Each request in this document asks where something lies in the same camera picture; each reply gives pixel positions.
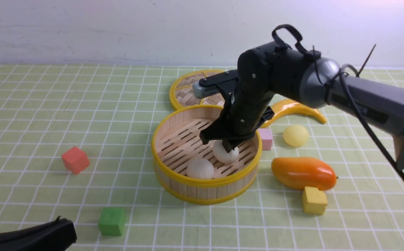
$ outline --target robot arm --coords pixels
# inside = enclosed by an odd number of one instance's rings
[[[279,29],[287,29],[296,38],[296,50],[278,37]],[[389,133],[396,158],[390,163],[404,181],[404,89],[346,76],[334,60],[304,49],[301,35],[288,24],[276,27],[272,36],[274,41],[242,53],[237,70],[193,85],[196,98],[221,93],[225,100],[219,118],[201,131],[202,143],[222,140],[230,151],[252,138],[274,115],[269,103],[280,94],[311,108],[332,105],[358,117],[365,128],[371,124]],[[383,146],[377,145],[384,152]]]

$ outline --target green cube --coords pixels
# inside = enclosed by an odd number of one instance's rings
[[[126,223],[126,214],[122,208],[105,207],[101,211],[98,228],[102,235],[121,236]]]

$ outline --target bamboo steamer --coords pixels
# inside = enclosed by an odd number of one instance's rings
[[[193,84],[209,76],[223,73],[223,70],[197,70],[178,78],[170,87],[170,102],[174,110],[192,105],[224,105],[221,94],[215,94],[204,99],[197,99],[193,95]]]
[[[258,132],[239,145],[239,158],[232,164],[217,161],[211,149],[214,141],[203,145],[199,138],[199,132],[217,119],[221,110],[216,105],[188,106],[174,111],[156,128],[151,142],[155,173],[173,196],[195,204],[217,204],[239,196],[255,180],[262,153]],[[195,157],[213,164],[212,179],[186,176],[186,167]]]

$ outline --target foam block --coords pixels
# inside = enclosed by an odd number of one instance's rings
[[[80,173],[90,165],[87,154],[74,146],[61,155],[65,168],[74,174]]]
[[[270,128],[259,128],[258,131],[259,135],[261,136],[263,151],[269,151],[270,149],[272,149],[272,145],[274,142],[272,130],[270,130]]]
[[[126,223],[126,214],[123,208],[105,207],[101,211],[98,228],[102,235],[121,236]]]
[[[302,195],[304,213],[323,215],[328,206],[328,199],[318,188],[305,187]]]

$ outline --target black strap handle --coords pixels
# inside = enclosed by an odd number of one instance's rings
[[[297,43],[295,44],[295,47],[299,52],[302,54],[305,54],[307,50],[301,45],[301,40],[303,40],[303,37],[301,34],[298,32],[295,27],[291,26],[290,24],[282,24],[278,25],[273,31],[272,31],[272,37],[274,38],[275,42],[280,46],[282,49],[287,49],[286,43],[277,35],[277,30],[281,29],[286,29],[290,34],[297,40]]]

